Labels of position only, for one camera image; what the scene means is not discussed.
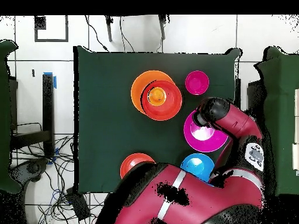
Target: black cable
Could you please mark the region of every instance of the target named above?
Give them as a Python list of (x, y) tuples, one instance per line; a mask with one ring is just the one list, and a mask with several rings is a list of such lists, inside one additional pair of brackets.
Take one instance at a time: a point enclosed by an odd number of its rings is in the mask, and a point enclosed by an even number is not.
[(59, 148), (59, 151), (71, 140), (72, 138), (69, 138), (67, 141), (66, 139), (63, 141), (62, 145)]
[(72, 152), (72, 155), (74, 155), (74, 143), (70, 143), (70, 147), (71, 147), (71, 152)]
[(91, 26), (91, 25), (88, 23), (88, 19), (87, 19), (87, 16), (86, 16), (86, 15), (85, 15), (85, 19), (86, 19), (87, 25), (90, 26), (90, 27), (93, 29), (93, 31), (95, 31), (95, 34), (96, 34), (96, 40), (102, 45), (102, 47), (104, 48), (104, 50), (106, 50), (107, 52), (110, 52), (110, 51), (108, 51), (107, 47), (105, 47), (105, 46), (99, 41), (99, 39), (98, 39), (98, 34), (97, 34), (95, 28), (94, 28), (93, 26)]
[(45, 171), (45, 174), (48, 176), (49, 180), (50, 180), (50, 187), (53, 191), (55, 191), (55, 189), (53, 189), (53, 186), (52, 186), (52, 181), (51, 181), (51, 177), (48, 175), (48, 173)]
[[(19, 157), (18, 159), (20, 159), (20, 160), (32, 160), (32, 158), (26, 158), (26, 157)], [(63, 167), (63, 171), (65, 170), (65, 171), (67, 171), (67, 172), (74, 172), (74, 170), (68, 170), (68, 169), (66, 169), (65, 167), (67, 166), (67, 164)]]
[(67, 222), (67, 224), (68, 224), (68, 220), (67, 220), (67, 218), (65, 217), (65, 215), (60, 211), (60, 209), (58, 208), (58, 210), (59, 210), (59, 212), (62, 214), (62, 216), (64, 217), (64, 219), (65, 219), (65, 221)]
[(163, 38), (162, 38), (162, 36), (161, 36), (160, 46), (159, 46), (159, 47), (157, 48), (157, 50), (156, 50), (157, 53), (158, 53), (158, 50), (160, 49), (162, 43), (163, 43)]
[(96, 202), (97, 202), (98, 204), (100, 204), (99, 201), (96, 199), (96, 195), (95, 195), (94, 193), (93, 193), (93, 197), (95, 198)]
[(47, 218), (46, 218), (47, 214), (43, 211), (43, 209), (41, 208), (40, 205), (38, 205), (37, 208), (38, 208), (39, 211), (43, 214), (43, 216), (44, 216), (44, 220), (46, 221), (46, 224), (48, 224), (48, 222), (47, 222)]
[[(121, 32), (121, 39), (123, 40), (123, 37), (124, 37), (124, 39), (127, 40), (126, 37), (123, 34), (122, 29), (121, 29), (121, 17), (119, 19), (119, 26), (120, 26), (120, 32)], [(130, 47), (132, 48), (133, 52), (135, 52), (134, 49), (133, 49), (133, 47), (132, 47), (132, 45), (131, 45), (131, 43), (128, 40), (127, 40), (127, 42), (130, 45)]]
[(95, 219), (97, 219), (97, 217), (95, 217), (95, 218), (91, 221), (91, 224), (93, 224), (93, 221), (94, 221)]
[(63, 137), (63, 138), (60, 138), (60, 139), (56, 139), (54, 142), (56, 142), (55, 144), (58, 144), (59, 141), (65, 139), (65, 138), (67, 138), (67, 136), (65, 136), (65, 137)]
[[(27, 153), (27, 152), (25, 152), (25, 151), (22, 150), (22, 149), (19, 149), (19, 150), (22, 151), (22, 154), (24, 154), (24, 155), (32, 155), (32, 156), (35, 156), (35, 157), (37, 157), (37, 158), (47, 158), (47, 157), (45, 157), (44, 155), (38, 155), (37, 153), (33, 153), (33, 152), (30, 150), (30, 148), (29, 148), (30, 153)], [(71, 156), (71, 155), (55, 156), (55, 158), (70, 157), (70, 156)]]
[(38, 125), (40, 126), (40, 130), (41, 130), (41, 131), (43, 130), (42, 127), (41, 127), (41, 124), (40, 124), (40, 123), (37, 123), (37, 122), (35, 122), (35, 123), (27, 123), (27, 124), (18, 124), (17, 126), (21, 126), (21, 125), (29, 125), (29, 124), (38, 124)]

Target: pink bowl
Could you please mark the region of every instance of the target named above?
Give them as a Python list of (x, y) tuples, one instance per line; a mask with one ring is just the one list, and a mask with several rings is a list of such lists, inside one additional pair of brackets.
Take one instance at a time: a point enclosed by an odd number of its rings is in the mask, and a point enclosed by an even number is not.
[(202, 71), (193, 71), (188, 74), (185, 86), (189, 93), (202, 95), (208, 89), (208, 76)]
[(184, 136), (187, 143), (196, 151), (213, 152), (227, 141), (228, 135), (213, 128), (198, 127), (192, 120), (193, 111), (184, 124)]

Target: green cloth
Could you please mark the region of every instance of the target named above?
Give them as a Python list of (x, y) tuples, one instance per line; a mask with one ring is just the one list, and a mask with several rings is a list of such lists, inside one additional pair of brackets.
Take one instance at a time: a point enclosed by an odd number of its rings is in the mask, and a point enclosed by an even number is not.
[(9, 193), (19, 193), (21, 189), (8, 173), (11, 164), (11, 99), (6, 57), (16, 49), (14, 42), (0, 41), (0, 190)]
[[(180, 166), (197, 151), (186, 142), (183, 125), (201, 99), (234, 99), (234, 64), (240, 55), (227, 54), (96, 53), (78, 49), (79, 66), (79, 191), (114, 192), (120, 182), (120, 165), (130, 154), (141, 152), (156, 162)], [(130, 90), (145, 71), (168, 74), (183, 95), (180, 112), (170, 120), (154, 121), (132, 104)], [(185, 89), (191, 71), (207, 74), (210, 86), (194, 96)], [(208, 153), (216, 162), (219, 150)]]
[(264, 81), (265, 124), (269, 130), (279, 194), (299, 194), (299, 177), (293, 170), (295, 89), (299, 89), (299, 56), (270, 47), (266, 59), (257, 67)]

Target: floor tile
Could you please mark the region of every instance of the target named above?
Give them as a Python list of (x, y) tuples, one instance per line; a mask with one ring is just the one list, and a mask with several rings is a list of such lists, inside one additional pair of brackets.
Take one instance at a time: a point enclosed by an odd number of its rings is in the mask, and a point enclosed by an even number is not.
[(102, 205), (108, 193), (91, 193), (91, 205)]
[(254, 68), (254, 65), (255, 63), (252, 62), (239, 63), (239, 78), (241, 79), (241, 110), (246, 110), (248, 106), (248, 83), (260, 79), (259, 73)]
[(236, 15), (170, 15), (165, 53), (223, 54), (235, 47)]
[[(39, 30), (38, 37), (63, 37), (65, 30), (61, 26), (65, 26), (65, 23), (61, 18), (46, 16), (46, 30)], [(19, 46), (17, 60), (73, 60), (73, 46), (88, 46), (88, 25), (84, 16), (68, 16), (68, 42), (35, 42), (34, 17), (17, 16), (16, 43)]]
[[(30, 150), (35, 155), (44, 155), (44, 153), (40, 150), (40, 147), (43, 148), (43, 143), (37, 143), (35, 146), (37, 148), (31, 147)], [(31, 152), (29, 151), (28, 147), (23, 147), (22, 149), (18, 150), (12, 150), (12, 164), (11, 167), (15, 167), (16, 165), (19, 165), (28, 159), (35, 159), (36, 156), (31, 155)]]
[(68, 218), (73, 218), (74, 219), (69, 219), (67, 221), (65, 220), (60, 220), (64, 219), (62, 215), (57, 215), (57, 219), (53, 219), (51, 217), (51, 211), (49, 209), (49, 206), (38, 206), (38, 205), (26, 205), (25, 206), (25, 211), (26, 211), (26, 217), (27, 217), (27, 224), (89, 224), (89, 218), (86, 218), (85, 220), (81, 220), (78, 222), (78, 218), (75, 216), (75, 212), (71, 210), (71, 206), (64, 207), (65, 209), (62, 211), (63, 215), (65, 216), (66, 219)]
[[(109, 51), (124, 51), (119, 17), (111, 24), (112, 40), (109, 42), (104, 16), (90, 16), (89, 23), (98, 33), (99, 40)], [(158, 15), (126, 16), (121, 27), (135, 51), (156, 52), (161, 48), (161, 29)], [(225, 53), (235, 47), (236, 15), (170, 15), (166, 22), (163, 52), (165, 53)], [(97, 42), (95, 32), (89, 30), (92, 51), (104, 51)], [(132, 51), (124, 40), (126, 51)]]
[(261, 61), (268, 46), (287, 53), (299, 49), (298, 17), (289, 15), (238, 15), (237, 46), (243, 49), (241, 61)]
[[(124, 51), (121, 39), (120, 18), (113, 17), (111, 24), (112, 42), (109, 42), (106, 19), (104, 16), (89, 16), (89, 24), (98, 34), (99, 41), (110, 52)], [(125, 38), (131, 43), (134, 51), (152, 51), (160, 45), (161, 30), (158, 15), (126, 16), (121, 18), (121, 29)], [(129, 43), (124, 39), (126, 51), (131, 52)], [(96, 39), (95, 31), (89, 28), (89, 48), (92, 51), (104, 51)]]
[[(64, 136), (55, 135), (55, 140), (61, 139)], [(56, 142), (55, 147), (60, 148), (64, 140), (60, 140)], [(69, 155), (72, 158), (72, 152), (70, 148), (70, 143), (72, 140), (67, 142), (67, 144), (61, 148), (59, 154), (61, 156)], [(27, 148), (22, 149), (24, 152), (28, 152)], [(26, 155), (22, 154), (20, 150), (18, 150), (18, 162), (21, 163), (24, 160), (22, 158), (27, 158)], [(38, 149), (32, 150), (33, 153), (39, 152)], [(66, 157), (58, 157), (55, 162), (57, 163), (57, 169), (64, 179), (64, 187), (65, 192), (66, 189), (72, 187), (74, 185), (74, 164), (71, 162), (65, 161)], [(53, 198), (53, 189), (57, 190), (58, 188), (62, 190), (62, 179), (59, 177), (57, 173), (57, 169), (55, 168), (55, 164), (48, 164), (46, 168), (46, 172), (41, 175), (41, 179), (38, 182), (32, 183), (30, 182), (26, 191), (25, 203), (26, 204), (53, 204), (56, 201), (56, 197)], [(89, 195), (86, 195), (86, 202), (89, 203)]]
[(18, 124), (43, 123), (43, 74), (56, 76), (54, 88), (55, 133), (74, 132), (74, 63), (17, 61)]
[[(0, 16), (0, 40), (15, 41), (15, 16)], [(15, 53), (8, 55), (8, 60), (15, 60)]]
[(90, 210), (91, 210), (91, 224), (95, 224), (96, 223), (96, 220), (102, 210), (102, 206), (98, 205), (98, 206), (90, 206)]

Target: red robot arm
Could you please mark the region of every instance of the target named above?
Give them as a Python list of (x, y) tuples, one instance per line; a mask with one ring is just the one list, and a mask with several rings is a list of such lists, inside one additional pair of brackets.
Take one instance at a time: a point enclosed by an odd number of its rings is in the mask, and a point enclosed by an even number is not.
[(170, 164), (139, 164), (110, 194), (96, 224), (257, 224), (263, 207), (262, 134), (230, 102), (204, 99), (193, 121), (231, 138), (209, 183)]

